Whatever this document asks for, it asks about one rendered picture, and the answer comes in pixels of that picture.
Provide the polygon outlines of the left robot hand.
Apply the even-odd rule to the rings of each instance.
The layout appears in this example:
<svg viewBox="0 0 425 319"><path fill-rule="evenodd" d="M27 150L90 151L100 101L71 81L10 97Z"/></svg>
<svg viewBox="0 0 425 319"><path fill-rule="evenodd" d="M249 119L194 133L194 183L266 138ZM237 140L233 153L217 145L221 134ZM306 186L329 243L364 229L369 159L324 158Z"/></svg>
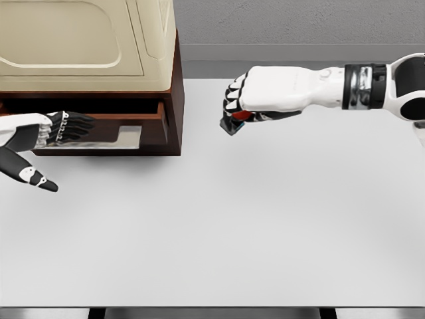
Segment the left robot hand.
<svg viewBox="0 0 425 319"><path fill-rule="evenodd" d="M57 184L19 154L79 140L94 127L93 122L93 117L71 111L0 117L0 172L20 183L57 192Z"/></svg>

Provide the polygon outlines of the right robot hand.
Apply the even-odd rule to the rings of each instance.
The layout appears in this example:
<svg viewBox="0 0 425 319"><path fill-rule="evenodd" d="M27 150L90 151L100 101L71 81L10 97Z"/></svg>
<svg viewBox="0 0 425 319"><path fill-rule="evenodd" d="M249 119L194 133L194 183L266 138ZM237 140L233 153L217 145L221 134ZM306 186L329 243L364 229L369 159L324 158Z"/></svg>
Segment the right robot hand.
<svg viewBox="0 0 425 319"><path fill-rule="evenodd" d="M228 85L223 115L233 122L264 122L299 115L319 88L318 71L254 66Z"/></svg>

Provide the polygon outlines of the black and red switch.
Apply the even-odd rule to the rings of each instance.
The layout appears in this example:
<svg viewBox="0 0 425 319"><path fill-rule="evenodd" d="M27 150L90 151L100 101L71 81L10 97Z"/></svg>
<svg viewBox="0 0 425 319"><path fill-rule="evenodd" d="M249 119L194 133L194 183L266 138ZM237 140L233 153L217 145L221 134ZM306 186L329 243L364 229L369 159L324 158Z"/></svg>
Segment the black and red switch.
<svg viewBox="0 0 425 319"><path fill-rule="evenodd" d="M254 114L249 111L240 111L235 113L223 112L222 119L220 120L220 127L230 136L235 135L245 122Z"/></svg>

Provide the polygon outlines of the brown drawer with silver handle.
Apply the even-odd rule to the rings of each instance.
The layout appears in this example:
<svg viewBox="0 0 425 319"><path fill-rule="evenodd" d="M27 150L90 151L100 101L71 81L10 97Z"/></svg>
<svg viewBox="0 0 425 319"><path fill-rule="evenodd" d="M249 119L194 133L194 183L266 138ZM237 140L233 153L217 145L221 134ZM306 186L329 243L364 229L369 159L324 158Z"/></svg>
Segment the brown drawer with silver handle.
<svg viewBox="0 0 425 319"><path fill-rule="evenodd" d="M71 111L93 117L94 126L79 140L54 142L43 152L138 150L168 142L164 103L145 98L38 98L0 100L0 116Z"/></svg>

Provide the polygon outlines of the cream and brown cabinet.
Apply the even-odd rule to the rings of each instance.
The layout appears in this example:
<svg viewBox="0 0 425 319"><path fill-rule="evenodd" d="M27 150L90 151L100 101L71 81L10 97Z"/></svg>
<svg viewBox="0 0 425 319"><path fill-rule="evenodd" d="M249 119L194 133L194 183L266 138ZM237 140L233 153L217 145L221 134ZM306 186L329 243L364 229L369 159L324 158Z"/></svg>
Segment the cream and brown cabinet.
<svg viewBox="0 0 425 319"><path fill-rule="evenodd" d="M185 93L173 0L0 0L0 100L163 101L168 142L38 156L179 156Z"/></svg>

